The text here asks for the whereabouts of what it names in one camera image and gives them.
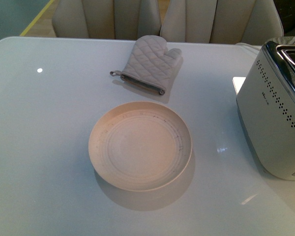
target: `toaster logo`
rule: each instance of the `toaster logo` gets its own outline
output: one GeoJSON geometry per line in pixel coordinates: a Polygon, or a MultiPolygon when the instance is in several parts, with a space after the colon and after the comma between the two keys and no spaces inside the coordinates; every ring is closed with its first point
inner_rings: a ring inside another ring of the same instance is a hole
{"type": "Polygon", "coordinates": [[[262,95],[263,95],[263,97],[264,97],[264,99],[265,99],[266,104],[269,105],[269,102],[268,102],[267,99],[266,99],[266,94],[265,94],[264,92],[262,92],[262,95]]]}

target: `chair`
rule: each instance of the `chair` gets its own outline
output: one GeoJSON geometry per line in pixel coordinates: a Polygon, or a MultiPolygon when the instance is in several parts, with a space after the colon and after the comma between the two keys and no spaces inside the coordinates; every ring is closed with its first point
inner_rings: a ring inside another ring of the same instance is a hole
{"type": "Polygon", "coordinates": [[[136,40],[161,28],[157,0],[60,0],[52,24],[69,38],[136,40]]]}
{"type": "Polygon", "coordinates": [[[283,34],[273,0],[171,0],[160,36],[169,42],[262,45],[283,34]]]}

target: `kitchen appliance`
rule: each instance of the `kitchen appliance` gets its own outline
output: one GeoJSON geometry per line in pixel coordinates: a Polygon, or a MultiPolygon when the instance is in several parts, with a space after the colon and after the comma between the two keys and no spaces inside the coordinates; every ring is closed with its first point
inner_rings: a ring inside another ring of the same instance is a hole
{"type": "Polygon", "coordinates": [[[236,101],[262,165],[276,177],[295,180],[295,45],[265,43],[236,101]]]}

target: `yellow stripe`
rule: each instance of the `yellow stripe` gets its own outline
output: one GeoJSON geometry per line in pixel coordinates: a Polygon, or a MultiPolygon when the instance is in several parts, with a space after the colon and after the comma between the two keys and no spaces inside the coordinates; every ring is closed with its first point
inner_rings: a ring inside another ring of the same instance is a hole
{"type": "Polygon", "coordinates": [[[32,20],[32,22],[25,28],[25,30],[23,30],[23,32],[20,34],[20,36],[24,36],[25,34],[28,33],[28,31],[30,30],[30,28],[33,27],[33,25],[35,25],[35,23],[39,20],[39,18],[44,14],[44,12],[48,9],[48,7],[54,2],[54,0],[50,0],[46,6],[44,6],[44,8],[38,13],[38,15],[34,18],[34,20],[32,20]]]}

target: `table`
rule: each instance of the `table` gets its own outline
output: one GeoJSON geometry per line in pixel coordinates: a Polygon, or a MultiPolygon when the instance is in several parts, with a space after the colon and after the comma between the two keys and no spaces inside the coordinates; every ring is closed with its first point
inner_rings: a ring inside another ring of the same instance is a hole
{"type": "Polygon", "coordinates": [[[295,182],[270,175],[240,126],[234,76],[258,51],[168,43],[183,64],[157,96],[111,77],[133,41],[11,37],[0,41],[0,236],[295,236],[295,182]],[[164,188],[117,189],[94,171],[97,120],[131,101],[177,112],[193,155],[164,188]]]}

